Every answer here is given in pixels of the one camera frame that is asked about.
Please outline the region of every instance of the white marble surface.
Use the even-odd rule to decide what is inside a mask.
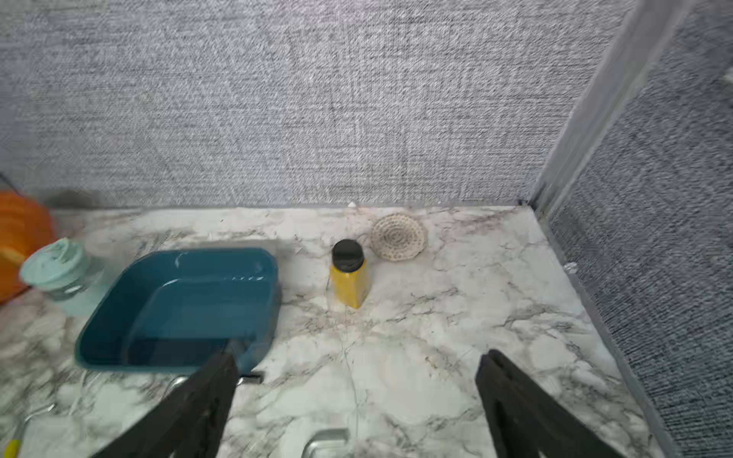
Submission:
[[[367,249],[374,284],[349,309],[328,291],[329,250],[368,248],[370,226],[406,212],[429,235],[414,260]],[[257,244],[279,262],[283,306],[263,385],[237,390],[220,457],[299,457],[318,429],[348,427],[342,456],[494,457],[474,385],[496,348],[603,440],[629,457],[658,457],[534,216],[522,207],[102,211],[57,215],[63,234],[130,262],[149,251]],[[73,360],[84,320],[37,292],[3,307],[0,433],[25,410],[55,401],[32,424],[21,455],[88,456],[144,415],[171,377],[88,372]]]

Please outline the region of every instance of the orange bowl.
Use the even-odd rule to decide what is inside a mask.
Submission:
[[[18,278],[21,265],[55,239],[47,209],[11,191],[0,192],[0,302],[26,288]]]

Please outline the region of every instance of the gray textured backdrop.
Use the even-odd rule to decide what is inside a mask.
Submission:
[[[102,206],[528,199],[632,0],[0,4],[0,168]]]
[[[686,457],[733,456],[733,1],[701,0],[549,218]]]

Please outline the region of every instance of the round woven coaster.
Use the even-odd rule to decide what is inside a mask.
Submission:
[[[369,235],[372,251],[388,261],[414,258],[425,248],[426,240],[420,223],[400,213],[378,220]]]

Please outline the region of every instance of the blue plastic tray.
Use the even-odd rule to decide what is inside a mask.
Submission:
[[[261,248],[156,251],[128,267],[76,342],[88,369],[192,374],[229,339],[248,374],[270,349],[280,309],[275,258]]]

